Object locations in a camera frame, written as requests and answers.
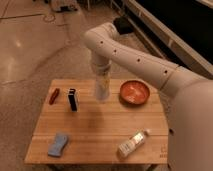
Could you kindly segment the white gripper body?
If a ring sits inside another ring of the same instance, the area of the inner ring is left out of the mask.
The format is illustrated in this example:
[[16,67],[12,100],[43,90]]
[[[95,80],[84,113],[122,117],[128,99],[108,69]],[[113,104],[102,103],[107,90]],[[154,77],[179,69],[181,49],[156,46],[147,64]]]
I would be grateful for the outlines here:
[[95,77],[98,81],[108,81],[109,80],[109,71],[110,65],[95,65],[92,64],[92,71],[95,74]]

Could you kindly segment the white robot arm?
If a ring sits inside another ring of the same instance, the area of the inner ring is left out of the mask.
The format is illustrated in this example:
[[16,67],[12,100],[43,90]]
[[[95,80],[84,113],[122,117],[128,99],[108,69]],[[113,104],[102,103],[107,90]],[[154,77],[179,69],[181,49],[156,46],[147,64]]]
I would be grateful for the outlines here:
[[85,32],[95,74],[115,62],[167,95],[169,171],[213,171],[213,79],[122,45],[117,35],[109,22]]

